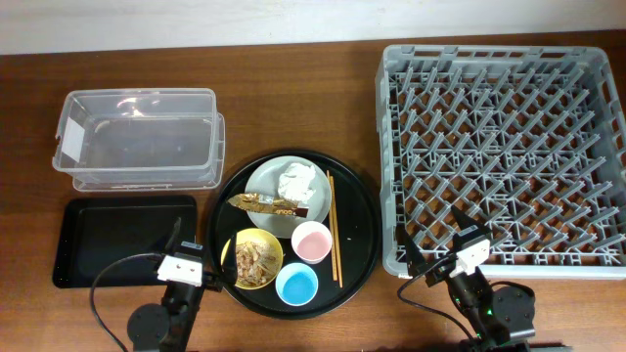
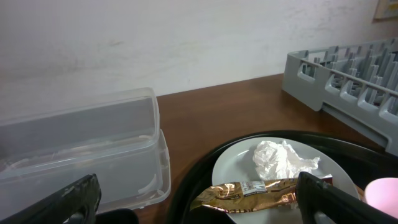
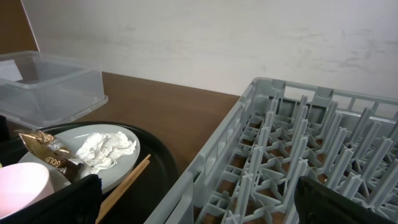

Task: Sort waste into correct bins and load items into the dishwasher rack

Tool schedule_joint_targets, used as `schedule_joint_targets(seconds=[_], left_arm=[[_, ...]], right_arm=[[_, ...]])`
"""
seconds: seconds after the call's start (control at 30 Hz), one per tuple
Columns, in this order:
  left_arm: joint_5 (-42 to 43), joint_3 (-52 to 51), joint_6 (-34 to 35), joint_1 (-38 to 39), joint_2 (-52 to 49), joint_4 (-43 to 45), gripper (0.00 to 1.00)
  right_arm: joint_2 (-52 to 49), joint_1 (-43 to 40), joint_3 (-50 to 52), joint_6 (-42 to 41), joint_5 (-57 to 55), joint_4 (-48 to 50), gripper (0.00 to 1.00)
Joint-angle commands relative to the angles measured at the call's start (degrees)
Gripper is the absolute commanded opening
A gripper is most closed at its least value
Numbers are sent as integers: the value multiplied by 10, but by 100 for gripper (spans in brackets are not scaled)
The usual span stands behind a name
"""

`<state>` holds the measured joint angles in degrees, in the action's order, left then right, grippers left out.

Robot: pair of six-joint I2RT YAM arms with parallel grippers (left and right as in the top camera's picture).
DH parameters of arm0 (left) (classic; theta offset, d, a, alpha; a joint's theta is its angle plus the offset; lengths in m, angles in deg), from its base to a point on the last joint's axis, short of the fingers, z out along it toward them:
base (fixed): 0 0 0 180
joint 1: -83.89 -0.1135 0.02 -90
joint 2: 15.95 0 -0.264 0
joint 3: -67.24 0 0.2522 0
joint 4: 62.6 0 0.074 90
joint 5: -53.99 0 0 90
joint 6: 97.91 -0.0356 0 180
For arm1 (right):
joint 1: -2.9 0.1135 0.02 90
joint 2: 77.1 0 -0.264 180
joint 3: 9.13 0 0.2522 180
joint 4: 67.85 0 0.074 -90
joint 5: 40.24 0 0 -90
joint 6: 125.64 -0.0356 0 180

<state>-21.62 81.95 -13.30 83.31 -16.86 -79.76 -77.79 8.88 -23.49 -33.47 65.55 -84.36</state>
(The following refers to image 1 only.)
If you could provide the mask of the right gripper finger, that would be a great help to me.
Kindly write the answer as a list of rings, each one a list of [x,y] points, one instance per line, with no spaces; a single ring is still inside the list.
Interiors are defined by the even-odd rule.
[[[399,240],[403,242],[405,247],[408,274],[413,278],[420,276],[424,272],[426,265],[421,251],[404,228],[399,229]]]
[[[479,223],[465,214],[463,210],[455,205],[451,206],[451,211],[461,231],[474,231],[479,228]]]

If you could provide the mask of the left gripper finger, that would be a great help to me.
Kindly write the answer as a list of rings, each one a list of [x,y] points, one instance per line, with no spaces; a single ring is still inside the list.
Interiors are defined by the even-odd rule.
[[[171,253],[175,249],[175,246],[178,243],[178,238],[180,235],[180,226],[181,226],[181,218],[178,217],[170,232],[167,243],[165,244],[163,248],[164,253],[166,254]]]
[[[226,244],[226,254],[222,263],[222,278],[225,283],[230,285],[234,285],[238,279],[236,234],[234,234]]]

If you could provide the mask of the food scraps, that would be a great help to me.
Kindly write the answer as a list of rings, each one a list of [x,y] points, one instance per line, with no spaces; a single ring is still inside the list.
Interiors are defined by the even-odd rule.
[[[258,288],[268,284],[279,271],[280,257],[266,242],[244,242],[236,246],[237,284]]]

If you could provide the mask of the yellow bowl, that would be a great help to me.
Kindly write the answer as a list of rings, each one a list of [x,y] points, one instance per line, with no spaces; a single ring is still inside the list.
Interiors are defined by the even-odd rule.
[[[284,252],[271,233],[248,228],[228,240],[221,253],[223,269],[234,269],[235,287],[254,290],[271,284],[283,267]]]

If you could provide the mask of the blue cup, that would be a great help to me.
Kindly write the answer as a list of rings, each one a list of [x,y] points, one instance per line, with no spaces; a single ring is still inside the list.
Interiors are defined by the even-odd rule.
[[[286,265],[275,279],[279,298],[289,306],[304,306],[317,294],[319,280],[314,270],[303,263]]]

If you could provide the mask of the gold snack wrapper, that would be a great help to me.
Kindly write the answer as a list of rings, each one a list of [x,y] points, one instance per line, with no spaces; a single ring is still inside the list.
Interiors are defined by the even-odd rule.
[[[255,213],[286,215],[306,218],[308,208],[284,198],[275,198],[258,193],[237,194],[227,202],[241,210]]]

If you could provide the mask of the pink cup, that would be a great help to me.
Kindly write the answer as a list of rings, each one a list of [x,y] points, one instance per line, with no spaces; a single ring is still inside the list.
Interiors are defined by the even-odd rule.
[[[293,230],[291,247],[305,263],[319,264],[331,252],[333,236],[323,223],[306,221]]]

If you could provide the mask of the white tissue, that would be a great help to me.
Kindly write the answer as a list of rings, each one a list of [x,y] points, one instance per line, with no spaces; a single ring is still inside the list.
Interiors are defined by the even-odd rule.
[[[315,177],[316,170],[313,165],[293,162],[279,177],[278,194],[281,198],[293,202],[307,203],[315,194],[310,188]]]

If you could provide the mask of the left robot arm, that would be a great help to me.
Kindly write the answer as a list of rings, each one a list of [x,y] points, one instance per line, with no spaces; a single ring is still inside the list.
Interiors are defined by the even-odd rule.
[[[184,351],[203,294],[219,292],[237,280],[236,236],[226,243],[223,264],[209,272],[204,268],[209,253],[198,243],[182,240],[180,228],[177,219],[156,261],[156,276],[166,283],[163,298],[137,308],[128,320],[134,351]]]

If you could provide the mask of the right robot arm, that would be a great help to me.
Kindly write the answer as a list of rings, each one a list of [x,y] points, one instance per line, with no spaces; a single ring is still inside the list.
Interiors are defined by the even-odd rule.
[[[456,206],[451,211],[460,231],[453,236],[452,249],[438,260],[427,262],[414,240],[401,235],[410,283],[425,278],[428,286],[447,285],[451,301],[473,329],[462,328],[467,338],[459,343],[460,350],[529,351],[528,339],[535,335],[534,291],[507,281],[489,283],[479,266],[490,255],[491,230]],[[463,326],[447,313],[405,298],[402,292],[410,283],[398,289],[401,301]]]

